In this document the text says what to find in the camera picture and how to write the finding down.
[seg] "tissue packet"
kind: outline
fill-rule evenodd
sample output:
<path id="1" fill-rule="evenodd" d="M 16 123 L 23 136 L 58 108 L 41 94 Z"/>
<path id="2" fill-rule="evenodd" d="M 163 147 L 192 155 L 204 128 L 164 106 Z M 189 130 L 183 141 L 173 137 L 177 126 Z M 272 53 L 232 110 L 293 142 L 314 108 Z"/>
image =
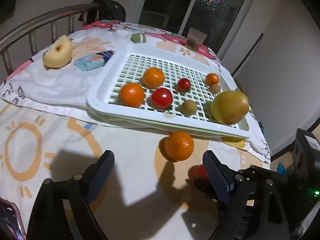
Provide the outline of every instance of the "tissue packet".
<path id="1" fill-rule="evenodd" d="M 114 54 L 113 50 L 108 50 L 99 53 L 92 53 L 85 55 L 79 59 L 76 59 L 73 64 L 75 64 L 82 71 L 89 71 L 98 67 L 102 67 Z"/>

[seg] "plastic grid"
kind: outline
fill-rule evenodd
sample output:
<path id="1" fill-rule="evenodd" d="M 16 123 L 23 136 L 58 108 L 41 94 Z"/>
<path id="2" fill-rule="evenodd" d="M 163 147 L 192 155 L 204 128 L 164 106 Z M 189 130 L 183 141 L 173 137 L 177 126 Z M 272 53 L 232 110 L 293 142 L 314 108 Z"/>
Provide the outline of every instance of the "plastic grid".
<path id="1" fill-rule="evenodd" d="M 145 92 L 144 103 L 139 108 L 147 111 L 163 112 L 161 110 L 156 110 L 149 105 L 148 99 L 151 96 L 152 90 L 145 88 L 142 82 L 140 82 L 143 73 L 151 67 L 157 67 L 164 72 L 165 80 L 161 87 L 167 88 L 173 95 L 172 110 L 167 110 L 169 114 L 185 116 L 186 118 L 198 119 L 204 122 L 216 122 L 210 114 L 210 104 L 215 96 L 204 83 L 205 74 L 171 61 L 142 55 L 129 55 L 113 88 L 108 103 L 116 104 L 120 88 L 128 82 L 135 82 L 140 83 Z M 181 78 L 188 78 L 190 80 L 190 92 L 180 93 L 175 89 L 176 83 Z M 184 115 L 180 111 L 182 103 L 189 99 L 195 101 L 198 107 L 197 112 L 191 116 Z"/>

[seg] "white plastic basket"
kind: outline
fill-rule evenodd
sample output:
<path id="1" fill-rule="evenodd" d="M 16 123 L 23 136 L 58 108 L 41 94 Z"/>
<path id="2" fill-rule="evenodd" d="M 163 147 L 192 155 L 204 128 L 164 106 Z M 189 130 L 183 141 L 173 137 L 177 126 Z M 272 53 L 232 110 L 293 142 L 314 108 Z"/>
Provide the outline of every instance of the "white plastic basket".
<path id="1" fill-rule="evenodd" d="M 163 112 L 153 109 L 148 100 L 152 91 L 147 88 L 144 88 L 144 103 L 139 108 L 117 105 L 120 88 L 127 82 L 140 83 L 143 73 L 153 66 L 164 72 L 165 82 L 161 87 L 167 88 L 173 95 L 172 110 Z M 87 102 L 92 109 L 100 113 L 99 116 L 107 114 L 135 123 L 194 130 L 208 136 L 219 134 L 250 137 L 252 133 L 246 117 L 238 124 L 230 126 L 218 124 L 211 117 L 210 103 L 214 95 L 204 81 L 208 73 L 212 73 L 212 68 L 196 60 L 148 45 L 127 45 L 117 50 L 107 62 L 97 82 L 90 88 Z M 220 78 L 221 90 L 230 90 L 220 73 L 216 74 Z M 176 83 L 183 77 L 191 82 L 191 91 L 186 94 L 175 89 Z M 198 106 L 196 114 L 191 116 L 185 116 L 180 112 L 181 104 L 188 99 L 194 100 Z"/>

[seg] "cherry tomato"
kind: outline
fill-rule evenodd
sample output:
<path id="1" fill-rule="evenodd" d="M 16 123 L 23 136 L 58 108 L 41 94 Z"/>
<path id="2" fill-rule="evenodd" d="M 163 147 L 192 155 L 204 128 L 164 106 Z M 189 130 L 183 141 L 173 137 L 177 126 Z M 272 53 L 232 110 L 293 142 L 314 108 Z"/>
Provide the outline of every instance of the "cherry tomato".
<path id="1" fill-rule="evenodd" d="M 189 92 L 191 89 L 191 83 L 187 78 L 181 78 L 177 83 L 177 88 L 180 92 Z"/>
<path id="2" fill-rule="evenodd" d="M 209 176 L 208 176 L 207 172 L 205 171 L 203 164 L 199 165 L 196 168 L 196 178 L 202 178 L 202 179 L 209 180 Z"/>
<path id="3" fill-rule="evenodd" d="M 172 94 L 166 88 L 159 88 L 152 93 L 151 102 L 160 109 L 167 109 L 173 101 Z"/>

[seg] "tangerine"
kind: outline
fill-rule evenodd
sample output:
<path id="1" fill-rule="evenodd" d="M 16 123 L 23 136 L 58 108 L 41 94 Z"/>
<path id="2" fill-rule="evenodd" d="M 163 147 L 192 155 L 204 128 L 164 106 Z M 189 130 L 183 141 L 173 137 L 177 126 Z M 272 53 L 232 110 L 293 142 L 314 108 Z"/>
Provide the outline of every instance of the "tangerine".
<path id="1" fill-rule="evenodd" d="M 214 73 L 210 73 L 205 77 L 205 82 L 207 83 L 208 86 L 211 86 L 213 84 L 218 84 L 219 83 L 219 76 Z"/>
<path id="2" fill-rule="evenodd" d="M 137 83 L 127 83 L 120 89 L 119 99 L 124 106 L 139 107 L 144 99 L 143 88 Z"/>
<path id="3" fill-rule="evenodd" d="M 164 73 L 156 67 L 149 68 L 142 77 L 143 82 L 151 88 L 157 88 L 164 82 Z"/>
<path id="4" fill-rule="evenodd" d="M 184 161 L 191 156 L 195 143 L 185 132 L 173 132 L 166 138 L 164 148 L 167 155 L 175 161 Z"/>

